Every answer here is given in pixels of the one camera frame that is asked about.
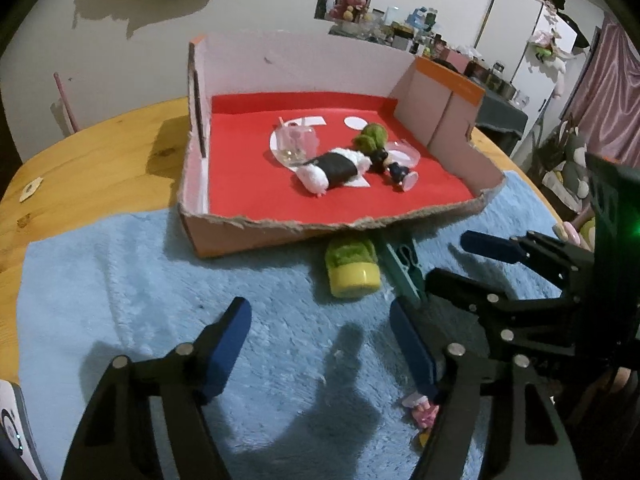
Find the white paper circle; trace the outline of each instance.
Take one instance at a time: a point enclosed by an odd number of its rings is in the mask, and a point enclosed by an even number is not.
[[[344,124],[346,124],[352,130],[360,131],[369,123],[367,123],[367,121],[365,121],[363,118],[350,116],[344,120]]]

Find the plush toy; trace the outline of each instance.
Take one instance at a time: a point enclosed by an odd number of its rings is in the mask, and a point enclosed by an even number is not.
[[[562,167],[562,184],[579,199],[589,194],[589,177],[584,155],[587,152],[584,141],[578,136],[578,128],[567,133],[564,154],[566,162]]]
[[[553,28],[551,32],[537,30],[529,38],[529,43],[533,45],[536,58],[548,66],[558,71],[558,79],[552,97],[558,99],[564,94],[564,74],[566,74],[566,63],[562,60],[562,56],[566,54],[562,52],[556,45],[556,40],[560,38],[558,32]]]
[[[418,441],[421,447],[425,447],[431,435],[431,428],[436,423],[436,417],[440,411],[440,407],[431,404],[429,399],[415,392],[402,401],[402,405],[411,410],[411,416],[420,428]]]
[[[580,228],[580,235],[591,251],[596,250],[596,219],[587,220]]]
[[[380,288],[380,268],[373,243],[364,234],[337,236],[329,242],[324,263],[336,298],[360,298]]]
[[[336,20],[356,21],[366,5],[367,0],[338,0],[335,7],[329,11],[329,15]],[[347,19],[349,15],[345,17],[346,12],[351,13],[350,20]]]
[[[361,152],[334,148],[324,155],[316,156],[296,171],[306,190],[322,196],[327,189],[340,186],[356,176],[369,171],[371,160]]]
[[[401,187],[403,191],[409,191],[418,182],[418,174],[393,160],[385,149],[387,141],[388,133],[385,127],[382,124],[369,123],[353,139],[353,145],[359,152],[370,158],[371,171],[374,173],[388,171],[395,186]]]

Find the small figurine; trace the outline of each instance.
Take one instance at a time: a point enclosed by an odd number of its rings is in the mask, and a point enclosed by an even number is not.
[[[421,430],[430,430],[436,423],[439,410],[439,406],[431,404],[427,399],[411,410],[411,416],[416,421],[418,428]]]
[[[380,288],[376,250],[364,234],[333,238],[327,247],[324,262],[331,294],[336,298],[360,298]]]
[[[369,123],[353,139],[353,145],[370,158],[370,170],[373,173],[385,173],[385,171],[388,171],[391,181],[396,186],[401,187],[403,191],[409,191],[418,182],[418,174],[394,160],[386,149],[387,141],[388,133],[386,128],[382,124]]]
[[[418,425],[418,428],[420,428],[418,442],[421,447],[425,447],[431,436],[431,428],[433,428],[436,423],[436,417],[438,416],[440,407],[436,404],[431,404],[426,396],[418,392],[412,393],[405,398],[402,401],[402,405],[411,410],[411,415]]]
[[[334,148],[324,155],[316,156],[296,171],[306,190],[322,196],[327,189],[340,186],[354,177],[369,171],[371,160],[361,152]]]
[[[357,22],[366,5],[367,0],[338,0],[335,7],[329,11],[329,15],[336,20],[347,20],[349,16],[345,17],[345,13],[350,12],[351,19],[347,21]]]

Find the green plush toy with yellow base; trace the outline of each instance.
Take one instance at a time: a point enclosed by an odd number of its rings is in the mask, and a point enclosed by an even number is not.
[[[363,234],[347,234],[329,242],[324,262],[336,298],[360,298],[380,288],[376,249]]]
[[[367,156],[372,155],[377,150],[382,150],[388,141],[389,134],[382,124],[369,123],[361,133],[353,139],[356,150]]]

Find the orange cardboard edge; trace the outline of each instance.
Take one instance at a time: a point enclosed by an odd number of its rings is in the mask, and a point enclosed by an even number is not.
[[[478,106],[484,97],[484,89],[477,84],[430,59],[417,57],[415,67],[418,72],[435,79],[473,106]]]

